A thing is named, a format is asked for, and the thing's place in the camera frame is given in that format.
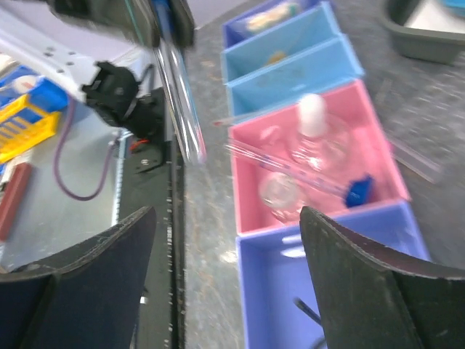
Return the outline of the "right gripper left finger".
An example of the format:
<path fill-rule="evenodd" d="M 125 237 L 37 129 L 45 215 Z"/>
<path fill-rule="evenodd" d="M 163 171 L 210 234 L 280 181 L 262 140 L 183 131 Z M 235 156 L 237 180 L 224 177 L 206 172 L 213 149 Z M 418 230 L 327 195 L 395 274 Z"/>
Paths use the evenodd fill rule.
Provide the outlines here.
<path fill-rule="evenodd" d="M 128 348 L 157 226 L 143 207 L 113 227 L 1 275 L 2 348 Z"/>

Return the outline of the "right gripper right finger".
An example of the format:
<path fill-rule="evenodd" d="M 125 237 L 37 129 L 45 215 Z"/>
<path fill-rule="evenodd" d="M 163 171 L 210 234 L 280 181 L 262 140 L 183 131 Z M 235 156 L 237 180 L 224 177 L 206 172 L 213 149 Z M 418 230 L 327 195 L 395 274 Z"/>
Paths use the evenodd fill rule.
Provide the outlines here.
<path fill-rule="evenodd" d="M 302 244 L 329 348 L 463 348 L 464 271 L 411 257 L 310 207 Z"/>

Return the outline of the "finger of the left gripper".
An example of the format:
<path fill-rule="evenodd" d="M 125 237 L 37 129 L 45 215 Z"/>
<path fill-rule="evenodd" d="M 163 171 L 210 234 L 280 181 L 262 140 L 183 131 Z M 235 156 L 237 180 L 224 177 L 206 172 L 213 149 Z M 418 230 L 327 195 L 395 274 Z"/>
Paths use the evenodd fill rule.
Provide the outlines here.
<path fill-rule="evenodd" d="M 50 9 L 67 24 L 143 47 L 159 44 L 158 25 L 149 1 L 51 1 Z"/>
<path fill-rule="evenodd" d="M 185 0 L 170 1 L 174 38 L 179 47 L 193 47 L 195 43 L 195 22 L 189 4 Z"/>

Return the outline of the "black wire ring stand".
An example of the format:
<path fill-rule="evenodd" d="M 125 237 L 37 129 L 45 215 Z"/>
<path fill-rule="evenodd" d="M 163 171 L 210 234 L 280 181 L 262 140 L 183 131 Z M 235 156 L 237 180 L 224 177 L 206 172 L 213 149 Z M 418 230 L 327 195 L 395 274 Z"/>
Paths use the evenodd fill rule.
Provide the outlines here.
<path fill-rule="evenodd" d="M 309 318 L 311 318 L 317 325 L 322 327 L 320 316 L 313 309 L 311 309 L 311 307 L 308 306 L 302 299 L 295 297 L 294 304 L 304 314 L 306 314 Z M 311 348 L 321 349 L 321 348 L 324 348 L 325 346 L 326 346 L 326 339 L 325 337 L 321 337 L 314 344 L 312 344 Z"/>

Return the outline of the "blue base graduated cylinder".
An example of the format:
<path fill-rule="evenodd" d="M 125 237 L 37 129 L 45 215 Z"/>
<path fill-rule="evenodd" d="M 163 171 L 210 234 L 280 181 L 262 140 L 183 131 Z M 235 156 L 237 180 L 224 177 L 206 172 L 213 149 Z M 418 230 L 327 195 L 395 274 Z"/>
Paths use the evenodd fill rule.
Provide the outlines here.
<path fill-rule="evenodd" d="M 374 186 L 374 178 L 369 174 L 358 180 L 350 181 L 348 185 L 342 185 L 323 174 L 310 174 L 303 170 L 300 165 L 292 164 L 281 157 L 266 154 L 261 149 L 238 140 L 230 140 L 229 143 L 225 144 L 225 149 L 273 173 L 283 174 L 304 183 L 307 187 L 338 196 L 342 198 L 347 208 L 366 204 Z"/>

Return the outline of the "small glass beaker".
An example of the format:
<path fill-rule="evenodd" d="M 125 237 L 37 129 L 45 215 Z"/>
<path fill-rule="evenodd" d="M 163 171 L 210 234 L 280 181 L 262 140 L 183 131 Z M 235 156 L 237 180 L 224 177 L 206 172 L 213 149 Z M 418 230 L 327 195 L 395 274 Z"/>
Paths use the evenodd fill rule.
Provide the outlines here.
<path fill-rule="evenodd" d="M 259 196 L 271 214 L 282 223 L 297 221 L 309 204 L 306 190 L 292 176 L 272 172 L 259 185 Z"/>

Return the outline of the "glass alcohol lamp white cap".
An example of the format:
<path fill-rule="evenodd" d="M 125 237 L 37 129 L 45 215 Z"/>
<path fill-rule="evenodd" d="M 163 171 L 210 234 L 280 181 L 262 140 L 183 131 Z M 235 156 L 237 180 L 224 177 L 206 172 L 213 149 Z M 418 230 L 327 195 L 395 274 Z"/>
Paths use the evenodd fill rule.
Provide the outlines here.
<path fill-rule="evenodd" d="M 291 158 L 316 172 L 341 167 L 352 143 L 346 122 L 330 113 L 325 99 L 317 94 L 301 97 L 297 118 L 295 135 L 289 140 Z"/>

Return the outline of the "test tube brush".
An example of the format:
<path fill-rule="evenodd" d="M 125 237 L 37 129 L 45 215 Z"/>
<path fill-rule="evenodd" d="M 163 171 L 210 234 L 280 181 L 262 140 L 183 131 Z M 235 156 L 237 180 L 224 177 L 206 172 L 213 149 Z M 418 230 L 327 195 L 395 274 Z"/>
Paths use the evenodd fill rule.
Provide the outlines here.
<path fill-rule="evenodd" d="M 277 51 L 274 52 L 272 55 L 270 55 L 266 65 L 274 65 L 276 63 L 279 63 L 280 61 L 284 60 L 286 58 L 286 53 L 283 51 Z"/>

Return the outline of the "plastic bag of cotton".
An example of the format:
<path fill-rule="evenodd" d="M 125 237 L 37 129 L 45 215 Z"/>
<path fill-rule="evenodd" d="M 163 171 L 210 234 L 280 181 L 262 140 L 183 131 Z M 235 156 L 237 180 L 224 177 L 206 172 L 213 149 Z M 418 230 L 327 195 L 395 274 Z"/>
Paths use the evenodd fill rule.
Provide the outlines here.
<path fill-rule="evenodd" d="M 282 1 L 264 12 L 248 17 L 245 27 L 249 32 L 258 33 L 298 15 L 301 11 L 302 5 L 298 1 Z"/>

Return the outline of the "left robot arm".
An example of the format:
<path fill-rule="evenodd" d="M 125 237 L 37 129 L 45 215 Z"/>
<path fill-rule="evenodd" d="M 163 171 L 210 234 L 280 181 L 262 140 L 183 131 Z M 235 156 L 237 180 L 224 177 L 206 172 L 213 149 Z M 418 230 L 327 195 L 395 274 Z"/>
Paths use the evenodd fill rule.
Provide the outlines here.
<path fill-rule="evenodd" d="M 3 1 L 1 50 L 133 134 L 147 117 L 137 78 L 111 61 L 119 44 L 152 50 L 174 129 L 186 149 L 201 130 L 182 56 L 195 26 L 183 1 Z"/>

